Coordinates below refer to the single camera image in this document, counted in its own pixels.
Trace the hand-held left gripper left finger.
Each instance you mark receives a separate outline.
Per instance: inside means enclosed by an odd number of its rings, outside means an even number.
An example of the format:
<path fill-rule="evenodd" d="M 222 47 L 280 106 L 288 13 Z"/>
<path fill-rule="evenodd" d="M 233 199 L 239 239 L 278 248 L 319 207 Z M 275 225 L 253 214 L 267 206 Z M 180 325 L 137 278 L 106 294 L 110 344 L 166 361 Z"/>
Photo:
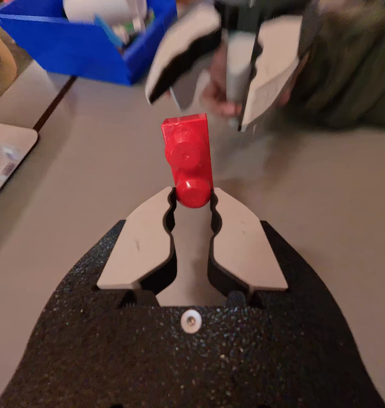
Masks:
<path fill-rule="evenodd" d="M 169 186 L 127 217 L 98 279 L 99 289 L 162 292 L 170 286 L 177 275 L 176 206 L 175 188 Z"/>

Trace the person's right hand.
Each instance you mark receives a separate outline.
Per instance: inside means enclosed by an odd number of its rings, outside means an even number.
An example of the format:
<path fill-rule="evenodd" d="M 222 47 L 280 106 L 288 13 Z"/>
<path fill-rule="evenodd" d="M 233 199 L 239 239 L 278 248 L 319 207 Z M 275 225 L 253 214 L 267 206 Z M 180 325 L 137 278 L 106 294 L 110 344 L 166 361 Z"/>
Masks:
<path fill-rule="evenodd" d="M 297 68 L 286 81 L 285 86 L 274 101 L 273 106 L 286 105 L 290 99 L 292 89 L 297 77 L 307 63 L 309 52 L 299 61 Z M 200 95 L 200 101 L 207 111 L 223 117 L 235 118 L 241 112 L 241 104 L 228 101 L 226 98 L 226 68 L 227 68 L 227 44 L 222 42 L 214 54 L 209 68 L 210 79 Z"/>

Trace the white cylinder roll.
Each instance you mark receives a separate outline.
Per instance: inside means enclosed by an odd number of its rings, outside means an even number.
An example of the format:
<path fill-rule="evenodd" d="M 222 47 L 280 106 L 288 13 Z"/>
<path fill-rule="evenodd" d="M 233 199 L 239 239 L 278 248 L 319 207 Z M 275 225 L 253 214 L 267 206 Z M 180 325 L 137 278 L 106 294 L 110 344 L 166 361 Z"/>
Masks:
<path fill-rule="evenodd" d="M 109 25 L 143 20 L 148 9 L 145 0 L 63 0 L 63 8 L 70 22 L 93 22 L 99 17 Z"/>

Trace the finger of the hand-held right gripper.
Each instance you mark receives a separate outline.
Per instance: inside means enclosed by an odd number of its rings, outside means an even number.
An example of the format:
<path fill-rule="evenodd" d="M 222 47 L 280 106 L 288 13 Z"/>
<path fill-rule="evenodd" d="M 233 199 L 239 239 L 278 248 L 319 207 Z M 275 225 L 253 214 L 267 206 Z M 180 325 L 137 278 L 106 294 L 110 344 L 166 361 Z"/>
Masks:
<path fill-rule="evenodd" d="M 221 17 L 214 5 L 190 8 L 165 33 L 151 64 L 145 95 L 153 105 L 167 91 L 179 110 L 189 108 L 201 72 L 221 44 Z"/>
<path fill-rule="evenodd" d="M 280 16 L 263 22 L 257 34 L 237 34 L 239 131 L 274 104 L 297 68 L 302 20 L 301 16 Z"/>

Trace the person's right forearm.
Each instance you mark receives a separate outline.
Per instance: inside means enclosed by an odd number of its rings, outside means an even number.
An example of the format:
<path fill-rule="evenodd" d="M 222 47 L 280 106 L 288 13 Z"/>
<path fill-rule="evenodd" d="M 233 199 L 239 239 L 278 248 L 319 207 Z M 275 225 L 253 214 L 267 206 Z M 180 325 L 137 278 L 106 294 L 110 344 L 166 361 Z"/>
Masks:
<path fill-rule="evenodd" d="M 311 1 L 296 72 L 281 96 L 298 123 L 385 128 L 385 1 Z"/>

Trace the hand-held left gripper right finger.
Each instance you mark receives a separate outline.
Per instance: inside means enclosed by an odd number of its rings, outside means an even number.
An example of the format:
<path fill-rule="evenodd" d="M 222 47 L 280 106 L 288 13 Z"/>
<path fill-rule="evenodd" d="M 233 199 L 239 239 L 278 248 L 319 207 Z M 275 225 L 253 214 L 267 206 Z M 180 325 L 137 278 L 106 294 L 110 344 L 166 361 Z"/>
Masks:
<path fill-rule="evenodd" d="M 288 283 L 258 217 L 221 188 L 210 198 L 211 232 L 207 276 L 227 297 L 257 291 L 286 291 Z"/>

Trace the red building block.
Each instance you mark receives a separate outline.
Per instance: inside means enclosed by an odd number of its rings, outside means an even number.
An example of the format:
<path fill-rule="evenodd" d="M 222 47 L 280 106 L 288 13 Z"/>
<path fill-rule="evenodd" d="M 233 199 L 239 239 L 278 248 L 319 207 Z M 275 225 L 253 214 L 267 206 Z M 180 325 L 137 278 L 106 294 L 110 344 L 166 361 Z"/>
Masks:
<path fill-rule="evenodd" d="M 177 201 L 187 208 L 204 207 L 214 188 L 207 115 L 165 119 L 161 131 Z"/>

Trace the white rounded base board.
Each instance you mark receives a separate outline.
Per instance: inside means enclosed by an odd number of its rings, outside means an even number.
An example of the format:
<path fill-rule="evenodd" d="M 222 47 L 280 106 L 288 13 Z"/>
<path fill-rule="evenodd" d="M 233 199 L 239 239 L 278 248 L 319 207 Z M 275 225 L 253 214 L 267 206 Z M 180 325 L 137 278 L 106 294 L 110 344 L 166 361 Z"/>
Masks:
<path fill-rule="evenodd" d="M 0 124 L 0 190 L 38 140 L 38 133 L 33 129 Z"/>

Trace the blue storage bin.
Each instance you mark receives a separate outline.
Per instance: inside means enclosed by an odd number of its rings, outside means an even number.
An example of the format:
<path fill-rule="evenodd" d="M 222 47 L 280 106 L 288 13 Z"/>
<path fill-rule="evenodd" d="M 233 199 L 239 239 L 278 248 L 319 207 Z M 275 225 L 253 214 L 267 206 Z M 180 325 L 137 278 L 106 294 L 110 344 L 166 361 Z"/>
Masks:
<path fill-rule="evenodd" d="M 175 1 L 149 0 L 154 21 L 120 54 L 103 28 L 70 23 L 62 0 L 0 5 L 0 27 L 45 70 L 131 86 L 149 70 L 165 32 L 177 18 Z"/>

